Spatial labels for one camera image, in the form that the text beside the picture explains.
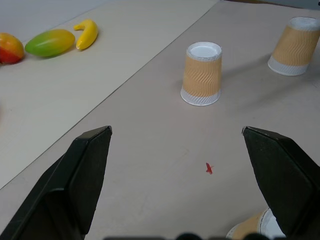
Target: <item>paper cup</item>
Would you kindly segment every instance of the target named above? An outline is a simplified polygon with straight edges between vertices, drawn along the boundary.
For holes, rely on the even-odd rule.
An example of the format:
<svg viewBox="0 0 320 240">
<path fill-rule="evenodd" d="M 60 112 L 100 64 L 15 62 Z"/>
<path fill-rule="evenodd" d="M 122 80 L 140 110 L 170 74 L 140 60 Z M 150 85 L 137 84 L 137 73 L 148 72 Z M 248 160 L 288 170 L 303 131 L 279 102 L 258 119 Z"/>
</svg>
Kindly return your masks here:
<svg viewBox="0 0 320 240">
<path fill-rule="evenodd" d="M 253 233 L 262 234 L 269 239 L 285 237 L 270 208 L 234 226 L 226 237 L 233 240 L 241 240 L 248 234 Z"/>
<path fill-rule="evenodd" d="M 216 102 L 221 94 L 222 49 L 212 42 L 196 42 L 186 51 L 181 97 L 195 106 Z"/>
<path fill-rule="evenodd" d="M 292 18 L 268 61 L 269 68 L 286 76 L 304 74 L 319 37 L 320 20 L 302 16 Z"/>
</svg>

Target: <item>red speck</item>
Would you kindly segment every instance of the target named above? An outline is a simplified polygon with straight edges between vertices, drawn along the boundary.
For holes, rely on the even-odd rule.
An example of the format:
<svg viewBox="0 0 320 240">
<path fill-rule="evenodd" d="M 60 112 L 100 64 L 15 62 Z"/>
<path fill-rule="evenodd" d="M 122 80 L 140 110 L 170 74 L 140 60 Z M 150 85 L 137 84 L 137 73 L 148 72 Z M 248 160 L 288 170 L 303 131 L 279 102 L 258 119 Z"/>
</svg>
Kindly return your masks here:
<svg viewBox="0 0 320 240">
<path fill-rule="evenodd" d="M 214 167 L 214 166 L 210 166 L 210 164 L 209 163 L 205 163 L 206 164 L 206 173 L 209 173 L 209 174 L 212 174 L 213 172 L 212 172 L 212 168 Z"/>
</svg>

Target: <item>green mango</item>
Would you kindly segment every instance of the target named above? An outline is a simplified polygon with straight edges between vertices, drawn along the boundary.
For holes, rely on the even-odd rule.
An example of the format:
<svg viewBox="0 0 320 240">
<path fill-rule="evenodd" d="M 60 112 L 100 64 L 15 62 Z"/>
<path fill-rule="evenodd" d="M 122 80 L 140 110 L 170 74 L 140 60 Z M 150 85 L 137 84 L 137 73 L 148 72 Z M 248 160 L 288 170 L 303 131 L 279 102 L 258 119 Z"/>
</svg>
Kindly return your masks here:
<svg viewBox="0 0 320 240">
<path fill-rule="evenodd" d="M 52 57 L 68 50 L 75 39 L 75 36 L 65 29 L 49 30 L 32 38 L 24 50 L 39 57 Z"/>
</svg>

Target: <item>table surface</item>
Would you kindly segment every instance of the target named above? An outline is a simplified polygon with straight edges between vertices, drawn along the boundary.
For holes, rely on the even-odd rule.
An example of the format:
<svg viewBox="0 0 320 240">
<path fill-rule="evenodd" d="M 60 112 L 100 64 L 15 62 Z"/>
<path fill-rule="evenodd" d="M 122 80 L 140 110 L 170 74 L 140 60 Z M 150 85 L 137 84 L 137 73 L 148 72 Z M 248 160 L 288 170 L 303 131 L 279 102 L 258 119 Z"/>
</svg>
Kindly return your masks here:
<svg viewBox="0 0 320 240">
<path fill-rule="evenodd" d="M 93 19 L 99 34 L 86 50 L 74 44 L 56 57 L 27 54 L 20 63 L 0 66 L 0 188 L 216 2 L 113 0 L 56 27 L 78 39 L 83 31 L 73 26 Z"/>
<path fill-rule="evenodd" d="M 304 75 L 282 76 L 267 61 L 290 18 L 320 12 L 222 1 L 140 69 L 0 190 L 0 230 L 41 174 L 82 132 L 111 125 L 103 188 L 87 240 L 207 238 L 267 205 L 250 164 L 243 126 L 294 139 L 319 164 L 320 55 Z M 196 107 L 180 97 L 187 47 L 222 47 L 222 94 Z M 206 173 L 206 162 L 214 166 Z"/>
</svg>

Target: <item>mango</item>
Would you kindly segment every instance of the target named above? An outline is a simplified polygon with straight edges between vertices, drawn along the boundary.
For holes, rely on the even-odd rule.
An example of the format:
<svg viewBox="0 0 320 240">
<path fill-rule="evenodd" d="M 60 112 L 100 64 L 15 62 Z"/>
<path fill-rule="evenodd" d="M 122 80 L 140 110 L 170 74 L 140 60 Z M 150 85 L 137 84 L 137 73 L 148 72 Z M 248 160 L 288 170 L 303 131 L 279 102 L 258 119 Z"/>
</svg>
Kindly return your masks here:
<svg viewBox="0 0 320 240">
<path fill-rule="evenodd" d="M 45 31 L 32 38 L 25 51 L 39 57 L 52 57 L 68 50 L 75 42 L 75 36 L 65 29 Z"/>
<path fill-rule="evenodd" d="M 16 37 L 0 32 L 0 64 L 15 64 L 25 55 L 24 46 Z"/>
</svg>

